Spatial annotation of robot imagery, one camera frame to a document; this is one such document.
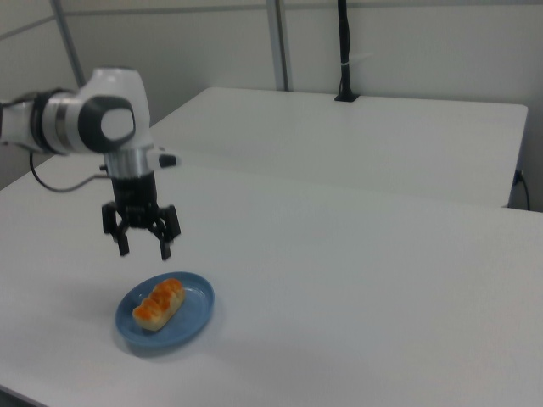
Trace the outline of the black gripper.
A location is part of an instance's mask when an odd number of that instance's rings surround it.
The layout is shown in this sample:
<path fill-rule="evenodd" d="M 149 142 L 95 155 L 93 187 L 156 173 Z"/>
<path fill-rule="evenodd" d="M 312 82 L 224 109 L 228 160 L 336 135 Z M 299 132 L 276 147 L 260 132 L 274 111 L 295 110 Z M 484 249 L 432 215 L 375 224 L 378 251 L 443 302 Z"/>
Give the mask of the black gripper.
<path fill-rule="evenodd" d="M 148 229 L 160 242 L 161 258 L 168 260 L 171 245 L 182 230 L 176 208 L 159 208 L 157 204 L 154 172 L 137 178 L 112 178 L 111 183 L 115 201 L 102 206 L 103 231 L 117 243 L 120 256 L 129 254 L 126 231 L 130 227 Z"/>

